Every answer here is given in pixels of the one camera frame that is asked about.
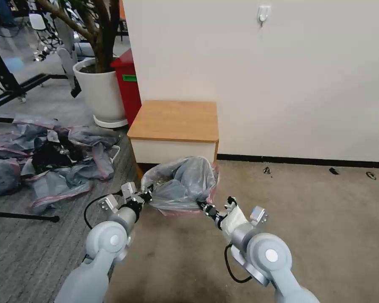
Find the black cable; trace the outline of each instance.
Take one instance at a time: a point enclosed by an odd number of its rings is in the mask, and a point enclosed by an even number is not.
[[[122,196],[122,190],[119,190],[119,191],[117,191],[117,192],[115,192],[115,193],[111,193],[111,194],[118,195],[118,196]],[[108,195],[109,195],[109,194],[105,194],[105,195],[103,195],[103,196],[101,196],[101,197],[98,197],[98,198],[94,199],[93,201],[91,201],[90,203],[88,203],[87,206],[85,207],[85,209],[84,209],[84,213],[83,213],[83,216],[84,216],[84,222],[86,223],[86,225],[88,226],[89,229],[93,229],[93,227],[91,226],[91,224],[90,224],[90,223],[88,222],[88,220],[87,220],[87,210],[88,210],[88,208],[89,208],[90,205],[93,204],[95,201],[98,201],[98,200],[100,200],[100,199],[102,199],[102,198],[104,198],[104,197],[106,197],[106,196],[108,196]]]
[[[233,273],[232,273],[232,270],[230,269],[230,265],[229,265],[229,261],[227,259],[227,251],[228,249],[232,247],[232,244],[230,243],[228,246],[226,246],[224,248],[224,262],[226,263],[226,268],[227,268],[227,271],[229,272],[229,275],[232,277],[232,279],[237,282],[237,283],[246,283],[248,281],[250,281],[253,277],[252,276],[249,276],[247,278],[245,278],[244,280],[239,280],[238,278],[236,278]]]
[[[12,36],[6,36],[6,35],[2,35],[2,34],[0,34],[0,37],[3,37],[3,38],[14,38],[15,36],[17,36],[19,33],[20,33],[20,31],[21,31],[21,29],[24,27],[24,17],[22,17],[22,21],[21,21],[21,23],[20,23],[20,26],[18,26],[18,30],[17,30],[17,32],[15,33],[15,35],[12,35]]]

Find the beige carpet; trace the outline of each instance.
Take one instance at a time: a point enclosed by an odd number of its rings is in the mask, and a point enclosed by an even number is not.
[[[249,216],[255,205],[270,215],[266,231],[293,255],[299,283],[323,302],[379,302],[379,170],[219,161],[216,204],[237,198]],[[146,208],[127,258],[116,267],[107,303],[273,302],[273,287],[233,282],[225,243],[203,215],[163,217]],[[238,277],[245,272],[232,260]]]

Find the round joint cap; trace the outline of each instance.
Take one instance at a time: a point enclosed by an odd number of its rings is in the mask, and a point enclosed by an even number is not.
[[[254,266],[265,272],[292,266],[288,246],[273,234],[262,233],[254,236],[248,243],[247,256]]]

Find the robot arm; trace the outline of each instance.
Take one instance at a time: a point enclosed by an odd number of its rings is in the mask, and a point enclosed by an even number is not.
[[[232,243],[233,258],[258,282],[275,288],[275,301],[279,303],[318,303],[318,299],[301,287],[291,272],[292,255],[289,247],[279,237],[262,233],[267,214],[255,207],[248,221],[234,198],[228,198],[227,213],[220,213],[214,205],[201,203],[204,213]]]
[[[55,303],[102,303],[108,288],[108,271],[112,263],[120,262],[127,254],[133,238],[133,226],[150,192],[137,193],[133,182],[121,187],[124,202],[119,205],[110,194],[99,200],[108,220],[93,227],[86,240],[90,258],[73,270],[62,285]]]

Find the black baseboard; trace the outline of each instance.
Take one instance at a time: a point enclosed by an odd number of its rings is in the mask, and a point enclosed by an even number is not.
[[[218,154],[218,160],[379,168],[379,162]]]

